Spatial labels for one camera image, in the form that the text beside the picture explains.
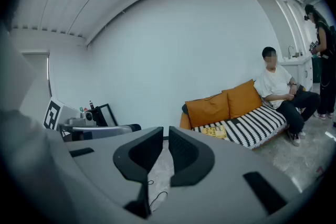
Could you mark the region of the white sink cabinet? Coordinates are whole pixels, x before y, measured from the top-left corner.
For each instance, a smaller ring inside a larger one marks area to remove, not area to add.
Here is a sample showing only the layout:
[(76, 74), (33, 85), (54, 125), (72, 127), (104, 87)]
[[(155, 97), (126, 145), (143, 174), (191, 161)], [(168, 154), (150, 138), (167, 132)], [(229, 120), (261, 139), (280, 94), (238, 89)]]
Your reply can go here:
[(312, 90), (312, 56), (300, 56), (291, 59), (283, 58), (283, 60), (278, 63), (293, 76), (297, 84), (302, 85), (307, 91)]

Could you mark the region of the black framed box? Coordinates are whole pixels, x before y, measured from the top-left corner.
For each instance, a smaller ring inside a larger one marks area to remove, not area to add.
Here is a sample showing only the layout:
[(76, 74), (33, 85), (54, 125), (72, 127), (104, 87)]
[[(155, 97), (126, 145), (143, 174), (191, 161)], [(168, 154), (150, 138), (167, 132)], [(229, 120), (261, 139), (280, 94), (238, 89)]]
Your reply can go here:
[(93, 120), (99, 127), (113, 127), (118, 126), (118, 123), (112, 113), (109, 104), (104, 104), (91, 109)]

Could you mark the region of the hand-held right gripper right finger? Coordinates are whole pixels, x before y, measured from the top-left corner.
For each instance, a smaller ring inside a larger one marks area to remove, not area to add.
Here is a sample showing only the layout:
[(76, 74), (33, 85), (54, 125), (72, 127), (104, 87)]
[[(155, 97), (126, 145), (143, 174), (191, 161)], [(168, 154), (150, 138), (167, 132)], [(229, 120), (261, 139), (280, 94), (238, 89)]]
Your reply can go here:
[(173, 126), (169, 127), (169, 151), (174, 165), (171, 187), (194, 186), (215, 165), (215, 155), (208, 145)]

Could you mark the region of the orange cushion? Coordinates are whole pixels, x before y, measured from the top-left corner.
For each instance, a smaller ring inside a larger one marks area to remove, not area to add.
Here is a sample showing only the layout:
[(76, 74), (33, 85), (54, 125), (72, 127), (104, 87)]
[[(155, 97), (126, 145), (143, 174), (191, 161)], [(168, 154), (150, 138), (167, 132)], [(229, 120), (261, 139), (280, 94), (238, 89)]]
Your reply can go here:
[(222, 93), (227, 94), (229, 116), (231, 119), (248, 114), (263, 105), (252, 79), (232, 89), (223, 90)]
[(229, 119), (227, 92), (207, 98), (186, 101), (185, 111), (192, 128)]

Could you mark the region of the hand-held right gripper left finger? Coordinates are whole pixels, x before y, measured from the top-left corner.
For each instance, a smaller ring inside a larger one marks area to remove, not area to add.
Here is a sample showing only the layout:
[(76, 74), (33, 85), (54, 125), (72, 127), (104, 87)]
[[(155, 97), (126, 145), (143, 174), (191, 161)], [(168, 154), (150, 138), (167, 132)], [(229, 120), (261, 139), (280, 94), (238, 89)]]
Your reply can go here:
[(113, 162), (123, 177), (141, 184), (136, 200), (124, 206), (129, 212), (146, 219), (151, 215), (148, 196), (148, 174), (163, 149), (163, 127), (156, 127), (139, 138), (121, 145)]

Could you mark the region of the yellow book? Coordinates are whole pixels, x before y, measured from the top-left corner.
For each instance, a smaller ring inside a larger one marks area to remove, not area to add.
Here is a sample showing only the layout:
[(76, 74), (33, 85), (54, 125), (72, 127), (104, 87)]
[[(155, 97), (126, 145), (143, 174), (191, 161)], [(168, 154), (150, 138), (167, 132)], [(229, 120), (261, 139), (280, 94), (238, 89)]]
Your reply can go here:
[(205, 127), (202, 129), (202, 133), (208, 136), (212, 136), (219, 139), (227, 139), (227, 132), (223, 125), (215, 127)]

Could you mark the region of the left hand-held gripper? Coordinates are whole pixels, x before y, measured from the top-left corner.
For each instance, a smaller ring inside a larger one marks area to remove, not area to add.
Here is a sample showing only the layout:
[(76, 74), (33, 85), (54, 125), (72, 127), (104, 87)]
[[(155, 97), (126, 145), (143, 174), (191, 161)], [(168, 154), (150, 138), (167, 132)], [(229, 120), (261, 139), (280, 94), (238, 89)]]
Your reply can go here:
[(142, 130), (139, 124), (99, 127), (93, 120), (90, 110), (76, 110), (56, 99), (51, 99), (43, 126), (59, 132), (65, 142), (106, 138), (130, 133), (131, 130), (133, 132)]

